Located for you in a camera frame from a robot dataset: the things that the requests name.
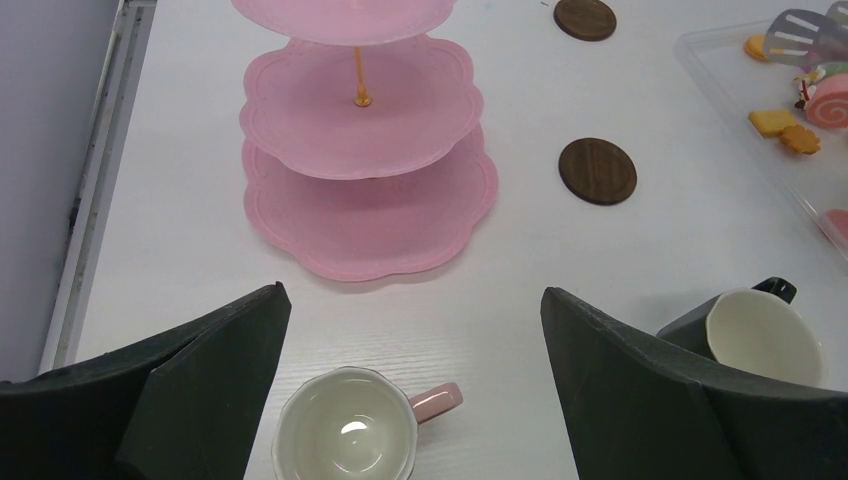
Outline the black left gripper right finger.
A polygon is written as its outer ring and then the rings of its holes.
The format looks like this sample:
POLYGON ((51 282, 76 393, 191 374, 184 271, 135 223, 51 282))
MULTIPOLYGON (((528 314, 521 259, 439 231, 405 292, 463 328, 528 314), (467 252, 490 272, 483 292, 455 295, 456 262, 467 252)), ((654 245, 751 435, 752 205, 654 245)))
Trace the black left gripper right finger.
POLYGON ((723 366, 546 289, 541 323, 583 479, 843 479, 847 396, 723 366))

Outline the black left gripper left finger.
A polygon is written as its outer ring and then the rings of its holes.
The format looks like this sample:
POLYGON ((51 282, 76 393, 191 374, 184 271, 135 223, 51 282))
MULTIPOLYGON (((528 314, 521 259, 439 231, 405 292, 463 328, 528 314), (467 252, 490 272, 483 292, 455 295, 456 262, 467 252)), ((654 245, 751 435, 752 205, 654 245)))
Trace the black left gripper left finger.
POLYGON ((292 305, 281 283, 1 386, 5 479, 240 479, 292 305))

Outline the pink round macaron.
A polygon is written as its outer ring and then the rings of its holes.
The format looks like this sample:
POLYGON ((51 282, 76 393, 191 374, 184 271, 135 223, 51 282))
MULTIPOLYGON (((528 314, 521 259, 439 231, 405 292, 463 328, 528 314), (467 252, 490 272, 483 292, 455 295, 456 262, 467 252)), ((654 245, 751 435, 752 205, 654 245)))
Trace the pink round macaron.
POLYGON ((832 234, 837 241, 846 244, 848 233, 848 211, 846 209, 831 209, 823 215, 823 220, 826 223, 827 231, 832 234))

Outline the yellow square biscuit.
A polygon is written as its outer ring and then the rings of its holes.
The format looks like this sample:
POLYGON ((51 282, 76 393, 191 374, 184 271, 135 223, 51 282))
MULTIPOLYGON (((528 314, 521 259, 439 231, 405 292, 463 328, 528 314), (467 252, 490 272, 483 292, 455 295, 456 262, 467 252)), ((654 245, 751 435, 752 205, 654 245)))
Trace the yellow square biscuit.
POLYGON ((785 109, 752 111, 748 120, 764 138, 779 136, 784 128, 798 125, 795 116, 785 109))

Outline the orange scalloped cookie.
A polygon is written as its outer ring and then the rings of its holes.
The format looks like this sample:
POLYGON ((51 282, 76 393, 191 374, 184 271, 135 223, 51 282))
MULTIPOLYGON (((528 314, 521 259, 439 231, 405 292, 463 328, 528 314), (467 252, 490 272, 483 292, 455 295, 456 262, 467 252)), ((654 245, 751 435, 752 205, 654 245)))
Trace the orange scalloped cookie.
POLYGON ((784 128, 779 134, 781 144, 789 151, 801 155, 813 155, 820 150, 820 139, 801 125, 784 128))

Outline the metal serving tongs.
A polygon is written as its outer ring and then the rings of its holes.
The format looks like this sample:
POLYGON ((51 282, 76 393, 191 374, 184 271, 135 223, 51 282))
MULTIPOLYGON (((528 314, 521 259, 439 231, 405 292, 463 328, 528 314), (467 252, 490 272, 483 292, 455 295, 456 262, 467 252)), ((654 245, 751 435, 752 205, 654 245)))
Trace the metal serving tongs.
POLYGON ((788 9, 766 31, 763 55, 771 62, 803 70, 847 60, 847 2, 834 2, 825 14, 788 9))

